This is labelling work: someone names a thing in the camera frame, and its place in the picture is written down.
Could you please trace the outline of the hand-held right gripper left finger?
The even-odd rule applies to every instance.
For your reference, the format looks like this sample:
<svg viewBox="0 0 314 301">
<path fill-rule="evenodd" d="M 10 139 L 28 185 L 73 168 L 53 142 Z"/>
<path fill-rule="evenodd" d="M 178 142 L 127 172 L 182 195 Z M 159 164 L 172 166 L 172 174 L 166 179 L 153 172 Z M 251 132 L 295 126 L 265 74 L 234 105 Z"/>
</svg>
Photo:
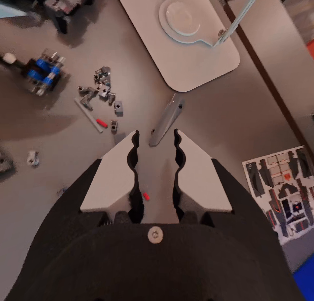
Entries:
<svg viewBox="0 0 314 301">
<path fill-rule="evenodd" d="M 82 213 L 103 212 L 113 221 L 125 211 L 133 223 L 141 223 L 143 197 L 136 171 L 140 134 L 131 132 L 102 158 L 80 206 Z"/>
</svg>

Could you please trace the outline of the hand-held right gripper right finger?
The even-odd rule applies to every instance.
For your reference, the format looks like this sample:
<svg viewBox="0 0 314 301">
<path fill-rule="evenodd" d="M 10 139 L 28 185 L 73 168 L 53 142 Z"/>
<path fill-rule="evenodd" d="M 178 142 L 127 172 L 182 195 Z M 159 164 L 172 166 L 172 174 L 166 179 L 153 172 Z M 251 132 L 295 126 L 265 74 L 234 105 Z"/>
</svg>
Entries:
<svg viewBox="0 0 314 301">
<path fill-rule="evenodd" d="M 231 213 L 233 208 L 213 160 L 182 131 L 174 130 L 175 161 L 178 169 L 173 187 L 173 204 L 179 221 L 193 212 L 197 221 L 207 213 Z"/>
</svg>

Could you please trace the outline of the silver curved lego panel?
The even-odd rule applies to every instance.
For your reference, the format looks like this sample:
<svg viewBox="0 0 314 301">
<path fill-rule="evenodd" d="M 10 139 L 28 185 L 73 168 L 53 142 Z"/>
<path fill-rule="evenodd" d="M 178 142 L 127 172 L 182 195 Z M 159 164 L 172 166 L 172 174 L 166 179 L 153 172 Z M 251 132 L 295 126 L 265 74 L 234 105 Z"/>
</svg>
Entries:
<svg viewBox="0 0 314 301">
<path fill-rule="evenodd" d="M 184 97 L 181 93 L 175 93 L 160 116 L 157 125 L 151 131 L 151 139 L 148 143 L 150 147 L 155 147 L 160 143 L 164 135 L 181 114 L 184 106 Z"/>
</svg>

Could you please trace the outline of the blue and grey lego subassembly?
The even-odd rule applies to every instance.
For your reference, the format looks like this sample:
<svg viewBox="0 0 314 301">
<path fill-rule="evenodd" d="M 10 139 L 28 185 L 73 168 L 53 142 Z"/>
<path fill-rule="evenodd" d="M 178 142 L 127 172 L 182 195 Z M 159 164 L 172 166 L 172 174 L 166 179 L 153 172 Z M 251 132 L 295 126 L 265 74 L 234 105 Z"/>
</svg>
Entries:
<svg viewBox="0 0 314 301">
<path fill-rule="evenodd" d="M 65 57 L 54 50 L 45 49 L 37 59 L 23 63 L 12 53 L 1 55 L 1 64 L 14 68 L 30 83 L 30 93 L 43 96 L 54 90 L 62 77 Z"/>
</svg>

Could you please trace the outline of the partly built lego car model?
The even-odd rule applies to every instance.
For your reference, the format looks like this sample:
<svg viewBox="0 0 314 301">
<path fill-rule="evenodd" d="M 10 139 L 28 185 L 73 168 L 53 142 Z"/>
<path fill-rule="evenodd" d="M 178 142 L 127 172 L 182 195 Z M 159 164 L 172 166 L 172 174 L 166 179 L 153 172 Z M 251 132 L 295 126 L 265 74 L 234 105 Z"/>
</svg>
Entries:
<svg viewBox="0 0 314 301">
<path fill-rule="evenodd" d="M 71 17 L 84 5 L 92 5 L 95 0 L 42 0 L 43 8 L 57 31 L 67 34 Z"/>
</svg>

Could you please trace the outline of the light grey lego axle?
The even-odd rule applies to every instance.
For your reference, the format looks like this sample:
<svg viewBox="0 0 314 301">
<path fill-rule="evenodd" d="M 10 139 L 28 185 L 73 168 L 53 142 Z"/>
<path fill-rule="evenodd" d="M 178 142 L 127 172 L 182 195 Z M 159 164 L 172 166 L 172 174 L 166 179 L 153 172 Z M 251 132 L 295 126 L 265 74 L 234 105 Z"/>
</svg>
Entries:
<svg viewBox="0 0 314 301">
<path fill-rule="evenodd" d="M 92 116 L 88 109 L 86 109 L 80 102 L 79 99 L 74 98 L 74 102 L 79 107 L 79 109 L 83 112 L 83 114 L 87 117 L 87 119 L 92 123 L 92 125 L 96 128 L 96 130 L 101 134 L 103 132 L 102 127 L 96 122 L 96 119 Z"/>
</svg>

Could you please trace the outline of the light grey lego axle connector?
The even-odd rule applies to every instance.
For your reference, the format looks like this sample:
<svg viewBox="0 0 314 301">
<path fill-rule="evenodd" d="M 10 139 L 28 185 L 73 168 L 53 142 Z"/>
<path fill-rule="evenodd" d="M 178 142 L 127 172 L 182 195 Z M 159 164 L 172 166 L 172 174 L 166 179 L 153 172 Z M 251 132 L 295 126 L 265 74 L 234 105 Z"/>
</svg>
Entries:
<svg viewBox="0 0 314 301">
<path fill-rule="evenodd" d="M 36 150 L 30 150 L 28 152 L 27 160 L 26 160 L 27 165 L 31 167 L 36 167 L 39 165 L 39 153 Z"/>
</svg>

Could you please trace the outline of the pile of dark grey lego connectors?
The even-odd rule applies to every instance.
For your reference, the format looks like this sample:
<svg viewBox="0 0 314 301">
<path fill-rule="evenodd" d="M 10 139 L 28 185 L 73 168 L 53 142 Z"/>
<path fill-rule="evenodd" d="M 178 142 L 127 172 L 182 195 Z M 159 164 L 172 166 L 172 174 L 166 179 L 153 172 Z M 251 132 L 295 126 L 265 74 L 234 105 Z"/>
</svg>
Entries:
<svg viewBox="0 0 314 301">
<path fill-rule="evenodd" d="M 116 100 L 116 94 L 112 92 L 111 68 L 108 66 L 99 68 L 95 71 L 93 80 L 95 87 L 78 87 L 78 92 L 82 98 L 76 100 L 77 105 L 80 106 L 83 111 L 92 111 L 93 107 L 91 101 L 95 97 L 99 97 L 100 100 L 107 102 L 109 106 L 113 106 L 117 117 L 123 117 L 123 104 L 121 101 Z"/>
</svg>

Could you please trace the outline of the sticker sheet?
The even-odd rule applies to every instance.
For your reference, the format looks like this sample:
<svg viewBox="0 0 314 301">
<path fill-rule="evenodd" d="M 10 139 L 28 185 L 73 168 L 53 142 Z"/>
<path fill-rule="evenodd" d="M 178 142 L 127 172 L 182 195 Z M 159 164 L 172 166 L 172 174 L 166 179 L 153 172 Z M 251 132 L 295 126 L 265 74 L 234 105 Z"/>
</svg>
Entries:
<svg viewBox="0 0 314 301">
<path fill-rule="evenodd" d="M 304 146 L 250 159 L 242 166 L 250 193 L 280 245 L 313 229 L 314 172 Z"/>
</svg>

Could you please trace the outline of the blue plastic bin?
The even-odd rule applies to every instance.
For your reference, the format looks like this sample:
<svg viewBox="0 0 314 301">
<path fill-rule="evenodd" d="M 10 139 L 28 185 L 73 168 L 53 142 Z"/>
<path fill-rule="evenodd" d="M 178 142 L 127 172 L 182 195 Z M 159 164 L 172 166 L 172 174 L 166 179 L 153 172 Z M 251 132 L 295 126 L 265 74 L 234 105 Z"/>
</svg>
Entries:
<svg viewBox="0 0 314 301">
<path fill-rule="evenodd" d="M 314 300 L 314 255 L 309 257 L 293 274 L 305 300 Z"/>
</svg>

